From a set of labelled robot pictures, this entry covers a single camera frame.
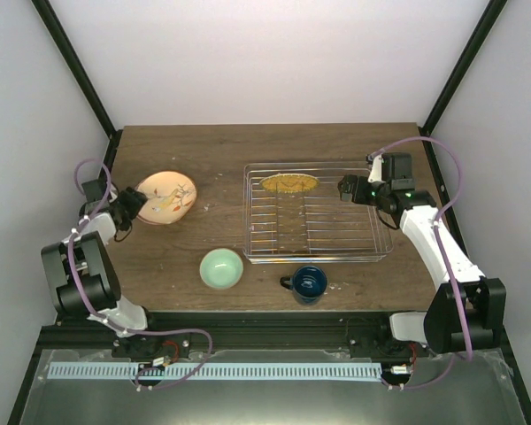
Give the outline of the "pink plate with bird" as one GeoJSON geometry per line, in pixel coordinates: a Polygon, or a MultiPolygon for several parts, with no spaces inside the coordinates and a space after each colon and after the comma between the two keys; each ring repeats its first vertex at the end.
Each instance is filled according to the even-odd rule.
{"type": "Polygon", "coordinates": [[[151,225],[169,225],[180,220],[197,198],[195,183],[175,171],[152,174],[135,188],[147,197],[137,218],[151,225]]]}

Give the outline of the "woven bamboo-pattern plate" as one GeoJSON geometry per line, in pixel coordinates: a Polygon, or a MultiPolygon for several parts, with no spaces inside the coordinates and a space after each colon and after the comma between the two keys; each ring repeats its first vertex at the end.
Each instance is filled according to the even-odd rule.
{"type": "Polygon", "coordinates": [[[275,174],[263,178],[260,186],[273,193],[302,193],[316,189],[319,179],[309,174],[275,174]]]}

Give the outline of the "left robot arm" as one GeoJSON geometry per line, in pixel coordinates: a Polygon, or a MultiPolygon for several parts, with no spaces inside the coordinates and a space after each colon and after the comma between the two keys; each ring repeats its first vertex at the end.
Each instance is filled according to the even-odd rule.
{"type": "Polygon", "coordinates": [[[133,348],[154,357],[162,350],[163,336],[149,327],[145,308],[122,294],[106,249],[120,231],[132,229],[148,198],[132,188],[114,187],[105,201],[99,189],[87,189],[85,197],[70,235],[41,250],[52,304],[62,318],[96,321],[119,337],[133,336],[133,348]]]}

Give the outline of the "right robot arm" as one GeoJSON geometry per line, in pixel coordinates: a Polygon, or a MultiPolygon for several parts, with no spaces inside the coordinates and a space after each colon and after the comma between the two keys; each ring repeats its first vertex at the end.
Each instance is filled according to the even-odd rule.
{"type": "Polygon", "coordinates": [[[475,350],[500,345],[505,286],[486,277],[464,254],[428,191],[397,188],[393,181],[376,182],[353,174],[344,175],[337,188],[342,201],[388,214],[415,247],[435,286],[424,313],[394,313],[389,326],[376,333],[381,354],[394,357],[407,342],[415,342],[440,354],[466,352],[470,359],[475,350]]]}

